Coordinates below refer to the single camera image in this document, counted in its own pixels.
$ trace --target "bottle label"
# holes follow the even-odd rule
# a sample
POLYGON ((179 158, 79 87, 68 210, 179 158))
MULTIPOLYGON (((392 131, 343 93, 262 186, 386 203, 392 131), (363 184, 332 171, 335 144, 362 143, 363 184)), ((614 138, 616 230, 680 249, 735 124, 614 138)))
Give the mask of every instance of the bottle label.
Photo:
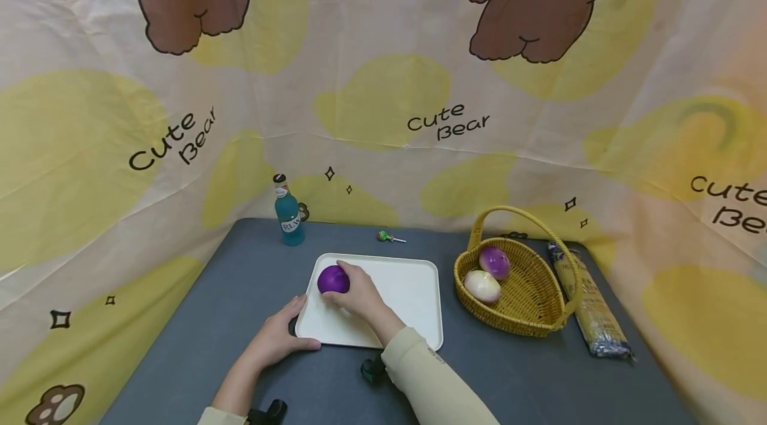
POLYGON ((296 231, 298 228, 298 225, 301 224, 301 216, 296 216, 296 218, 293 218, 292 220, 288 220, 288 222, 281 222, 280 226, 282 227, 282 232, 290 233, 296 231))

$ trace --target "purple ball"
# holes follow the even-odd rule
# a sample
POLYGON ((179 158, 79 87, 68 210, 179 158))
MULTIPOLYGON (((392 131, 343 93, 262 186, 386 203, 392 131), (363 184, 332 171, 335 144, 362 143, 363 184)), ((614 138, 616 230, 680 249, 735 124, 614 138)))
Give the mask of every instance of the purple ball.
POLYGON ((317 288, 320 289, 321 294, 325 292, 345 294, 349 292, 349 275, 339 265, 331 265, 320 273, 317 288))

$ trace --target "lollipop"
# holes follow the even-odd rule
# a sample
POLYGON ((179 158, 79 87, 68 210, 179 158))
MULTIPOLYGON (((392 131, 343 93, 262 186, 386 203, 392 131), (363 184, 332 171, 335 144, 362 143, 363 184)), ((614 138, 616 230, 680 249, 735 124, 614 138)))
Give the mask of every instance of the lollipop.
POLYGON ((402 238, 394 238, 391 235, 389 235, 385 230, 382 230, 378 232, 376 235, 378 238, 378 242, 402 242, 407 243, 407 240, 403 240, 402 238))

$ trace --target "spaghetti package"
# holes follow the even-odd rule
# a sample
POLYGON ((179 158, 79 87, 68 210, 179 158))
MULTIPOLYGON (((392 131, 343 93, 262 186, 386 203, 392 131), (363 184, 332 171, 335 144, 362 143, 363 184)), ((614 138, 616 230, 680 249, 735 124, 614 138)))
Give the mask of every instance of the spaghetti package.
MULTIPOLYGON (((621 326, 610 312, 605 303, 605 298, 591 278, 589 270, 581 260, 576 250, 572 250, 573 258, 581 269, 583 282, 583 299, 575 309, 575 318, 581 328, 589 352, 594 356, 607 356, 607 358, 619 358, 635 362, 636 358, 631 352, 631 347, 626 341, 626 336, 621 326)), ((549 242, 549 258, 554 263, 554 269, 559 277, 562 288, 565 289, 567 298, 575 292, 575 277, 570 267, 570 262, 565 257, 561 248, 553 242, 549 242)))

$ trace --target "gray table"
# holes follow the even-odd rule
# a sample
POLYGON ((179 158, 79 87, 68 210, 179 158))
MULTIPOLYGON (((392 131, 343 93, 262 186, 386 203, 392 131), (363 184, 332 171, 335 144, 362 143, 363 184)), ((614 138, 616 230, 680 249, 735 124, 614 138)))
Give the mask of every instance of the gray table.
MULTIPOLYGON (((306 225, 306 242, 291 248, 279 242, 276 222, 239 221, 101 424, 195 424, 264 319, 305 291, 314 261, 325 252, 432 260, 445 333, 439 354, 501 424, 694 424, 593 263, 587 265, 634 346, 636 366, 591 358, 575 320, 545 339, 505 334, 476 320, 453 288, 453 263, 466 233, 389 230, 408 243, 380 243, 374 228, 306 225)), ((545 250, 545 242, 524 242, 545 250)), ((373 355, 324 346, 290 356, 263 373, 253 407, 286 401, 284 425, 417 425, 394 385, 387 380, 373 388, 360 376, 360 364, 373 355)))

